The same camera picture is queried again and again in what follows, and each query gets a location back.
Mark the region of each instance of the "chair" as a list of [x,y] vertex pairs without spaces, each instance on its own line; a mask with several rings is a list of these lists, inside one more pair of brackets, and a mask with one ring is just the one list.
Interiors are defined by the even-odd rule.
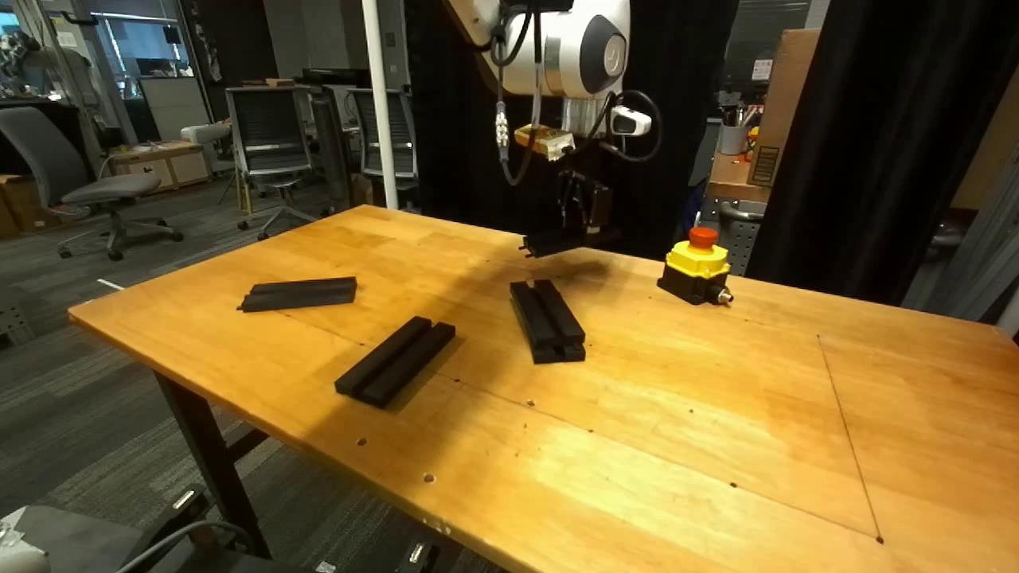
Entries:
[[[375,127],[373,89],[352,89],[352,109],[361,120],[361,171],[381,175],[381,143]],[[417,189],[417,134],[408,91],[389,91],[389,130],[397,191]]]
[[230,120],[234,120],[234,148],[235,175],[243,198],[243,223],[249,229],[256,218],[253,189],[270,183],[280,191],[283,208],[278,208],[269,223],[259,229],[259,237],[269,237],[270,226],[283,217],[310,223],[312,213],[289,208],[293,189],[312,171],[312,148],[301,130],[301,101],[310,100],[306,87],[234,87],[227,89]]
[[[182,241],[185,234],[172,229],[162,217],[124,218],[120,208],[134,204],[141,194],[158,189],[156,175],[110,175],[89,181],[89,167],[82,157],[70,146],[70,140],[34,109],[0,109],[0,134],[18,148],[30,163],[30,171],[38,189],[42,208],[82,208],[107,217],[107,241],[104,252],[110,260],[124,259],[132,241],[128,223],[156,223],[152,229],[165,237]],[[62,241],[58,254],[70,259],[73,234]]]
[[210,167],[210,175],[234,171],[234,157],[223,157],[223,148],[230,148],[230,134],[234,134],[230,120],[182,127],[182,138],[200,146],[204,165]]
[[0,517],[0,571],[234,571],[297,573],[259,558],[249,531],[210,517],[204,486],[182,490],[148,525],[107,522],[62,507],[22,507]]

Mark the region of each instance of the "wall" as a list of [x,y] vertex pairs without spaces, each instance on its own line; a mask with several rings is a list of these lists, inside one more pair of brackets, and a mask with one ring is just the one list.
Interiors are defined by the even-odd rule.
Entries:
[[301,67],[366,67],[361,0],[263,0],[263,16],[283,75]]
[[750,67],[758,58],[774,58],[784,30],[801,30],[808,8],[808,0],[739,0],[725,43],[722,89],[764,100],[766,87],[750,84]]

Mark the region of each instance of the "black wire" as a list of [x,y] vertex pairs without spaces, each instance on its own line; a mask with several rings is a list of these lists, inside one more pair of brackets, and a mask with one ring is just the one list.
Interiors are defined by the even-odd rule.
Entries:
[[489,52],[489,42],[485,42],[485,43],[473,43],[473,42],[466,42],[470,52]]
[[508,67],[508,63],[516,59],[518,49],[521,49],[521,42],[528,37],[528,30],[532,30],[532,8],[528,8],[528,16],[521,20],[521,30],[518,30],[518,35],[516,35],[512,52],[507,55],[507,59],[502,59],[497,52],[489,52],[489,59],[494,59],[497,67]]
[[[640,101],[650,109],[650,113],[654,113],[657,143],[654,143],[654,148],[643,152],[643,157],[621,152],[619,146],[613,146],[613,143],[604,143],[604,140],[598,138],[601,120],[604,120],[609,112],[613,112],[619,101],[623,101],[623,100],[640,100]],[[623,163],[650,163],[650,160],[657,160],[660,148],[662,148],[662,112],[660,112],[660,106],[657,106],[648,91],[640,91],[640,89],[623,89],[623,91],[619,91],[619,94],[609,94],[604,109],[598,112],[596,125],[589,127],[587,140],[572,148],[572,157],[575,157],[581,148],[589,148],[589,146],[598,146],[598,148],[604,148],[604,152],[613,152],[613,157],[619,157],[619,160],[623,160]]]
[[176,541],[182,541],[194,528],[223,528],[223,531],[234,531],[234,535],[245,538],[245,546],[256,546],[253,535],[245,528],[240,528],[234,522],[199,518],[199,522],[188,522],[188,525],[168,531],[165,538],[158,538],[148,552],[134,554],[119,573],[141,571],[149,558],[156,558],[158,552],[172,546]]
[[650,120],[654,120],[654,130],[657,130],[654,148],[643,152],[643,157],[631,157],[631,152],[615,148],[613,143],[598,143],[598,146],[601,146],[604,152],[613,152],[613,157],[638,165],[638,163],[650,163],[650,160],[660,157],[666,125],[662,125],[662,109],[660,109],[648,91],[640,91],[640,89],[623,89],[621,100],[628,100],[628,94],[640,100],[640,101],[650,109]]
[[532,14],[536,14],[536,67],[541,63],[541,4],[532,0]]
[[[502,67],[500,67],[500,78],[497,78],[497,101],[507,101],[507,91],[502,91]],[[521,179],[528,175],[532,157],[536,157],[536,140],[539,140],[539,125],[532,120],[532,134],[528,134],[524,157],[521,157],[518,167],[512,171],[512,167],[508,167],[512,134],[508,134],[508,157],[500,163],[500,165],[502,165],[502,179],[507,179],[508,189],[518,189]]]

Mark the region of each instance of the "cable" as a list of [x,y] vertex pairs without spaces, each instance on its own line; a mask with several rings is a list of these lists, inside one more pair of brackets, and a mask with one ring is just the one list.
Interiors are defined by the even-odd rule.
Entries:
[[528,8],[528,16],[521,20],[521,30],[518,30],[518,35],[516,35],[512,52],[507,55],[507,59],[502,59],[497,52],[489,52],[489,59],[494,59],[497,67],[508,67],[508,63],[516,59],[521,42],[528,37],[532,16],[536,16],[536,14]]
[[188,522],[185,528],[158,538],[156,545],[149,545],[148,552],[141,552],[134,559],[128,559],[119,573],[132,573],[134,565],[148,564],[152,554],[165,552],[168,545],[176,545],[179,538],[185,538],[194,528],[227,528],[234,535],[243,535],[245,545],[253,545],[249,531],[234,525],[234,522],[212,522],[212,518],[200,518],[200,522]]
[[502,167],[502,179],[507,179],[508,189],[518,189],[521,179],[528,175],[532,157],[536,157],[536,140],[539,140],[539,125],[541,125],[541,7],[539,7],[539,0],[532,0],[532,7],[528,7],[524,24],[516,35],[516,49],[512,49],[508,59],[516,58],[532,20],[536,20],[532,130],[528,130],[528,146],[524,146],[521,165],[516,171],[508,167],[508,120],[507,120],[507,87],[502,87],[507,84],[507,67],[497,63],[497,69],[500,69],[500,75],[497,75],[497,146],[500,146],[500,167]]
[[604,152],[623,160],[623,163],[640,165],[640,163],[650,163],[650,160],[660,157],[666,125],[662,125],[662,109],[660,109],[648,91],[640,91],[640,89],[623,89],[621,100],[628,100],[628,94],[640,100],[640,101],[650,109],[650,119],[654,119],[654,127],[657,127],[657,143],[654,143],[650,152],[643,152],[643,157],[621,152],[621,148],[613,146],[613,143],[598,143],[598,146],[601,146]]
[[[654,143],[654,148],[643,152],[643,157],[621,152],[619,146],[613,146],[613,143],[604,143],[604,140],[598,138],[601,120],[604,120],[609,112],[613,112],[615,106],[621,106],[623,100],[640,100],[640,101],[650,109],[650,113],[654,113],[657,143]],[[587,140],[572,148],[572,157],[575,157],[581,148],[598,146],[598,148],[619,157],[621,163],[640,165],[640,163],[650,163],[650,160],[660,157],[660,148],[662,148],[662,130],[666,130],[666,127],[662,127],[662,112],[660,112],[660,106],[657,106],[648,91],[640,91],[640,89],[623,89],[623,91],[619,91],[619,94],[609,94],[604,109],[598,112],[596,125],[589,127]]]
[[473,42],[466,42],[470,52],[489,52],[489,42],[485,42],[485,43],[473,43]]

